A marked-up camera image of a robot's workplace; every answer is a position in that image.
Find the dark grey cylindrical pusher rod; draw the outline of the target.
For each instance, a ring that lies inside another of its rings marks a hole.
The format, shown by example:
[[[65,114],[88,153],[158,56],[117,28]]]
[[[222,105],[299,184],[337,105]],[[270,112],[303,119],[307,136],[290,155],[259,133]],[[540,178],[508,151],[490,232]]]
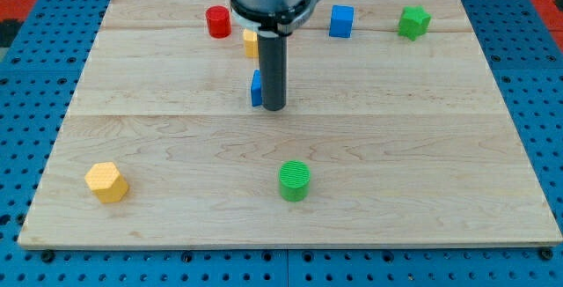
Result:
[[[258,36],[262,105],[279,111],[286,105],[287,38]]]

